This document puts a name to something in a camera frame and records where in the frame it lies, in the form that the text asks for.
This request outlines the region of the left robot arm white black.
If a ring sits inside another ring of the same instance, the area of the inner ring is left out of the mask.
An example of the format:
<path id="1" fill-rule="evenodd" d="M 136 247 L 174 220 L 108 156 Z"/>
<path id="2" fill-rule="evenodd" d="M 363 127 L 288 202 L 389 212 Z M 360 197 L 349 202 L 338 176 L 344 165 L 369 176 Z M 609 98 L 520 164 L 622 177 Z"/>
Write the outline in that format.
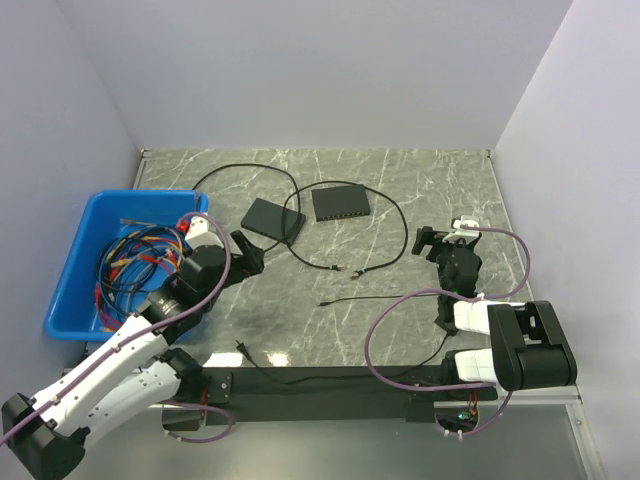
<path id="1" fill-rule="evenodd" d="M 192 238 L 179 271 L 151 291 L 111 338 L 54 384 L 1 408 L 1 439 L 35 479 L 63 479 L 105 434 L 167 402 L 207 410 L 208 378 L 174 342 L 198 325 L 219 293 L 264 270 L 264 252 L 240 231 Z"/>

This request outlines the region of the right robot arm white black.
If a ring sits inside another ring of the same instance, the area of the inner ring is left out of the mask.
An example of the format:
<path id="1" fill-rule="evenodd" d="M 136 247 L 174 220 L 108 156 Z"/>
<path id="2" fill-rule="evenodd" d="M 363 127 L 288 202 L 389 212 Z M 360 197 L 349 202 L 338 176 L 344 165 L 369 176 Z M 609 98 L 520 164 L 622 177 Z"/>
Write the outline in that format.
<path id="1" fill-rule="evenodd" d="M 475 247 L 484 233 L 504 234 L 521 247 L 524 277 L 507 294 L 485 295 L 476 284 L 483 264 Z M 461 331 L 485 335 L 485 349 L 457 351 L 453 366 L 440 374 L 440 387 L 461 399 L 475 383 L 495 383 L 508 392 L 565 387 L 575 384 L 578 367 L 556 312 L 548 301 L 511 302 L 526 284 L 531 267 L 529 250 L 518 235 L 482 227 L 472 218 L 452 221 L 448 231 L 430 226 L 417 230 L 411 253 L 428 246 L 426 260 L 436 265 L 439 288 L 435 324 L 449 336 Z"/>

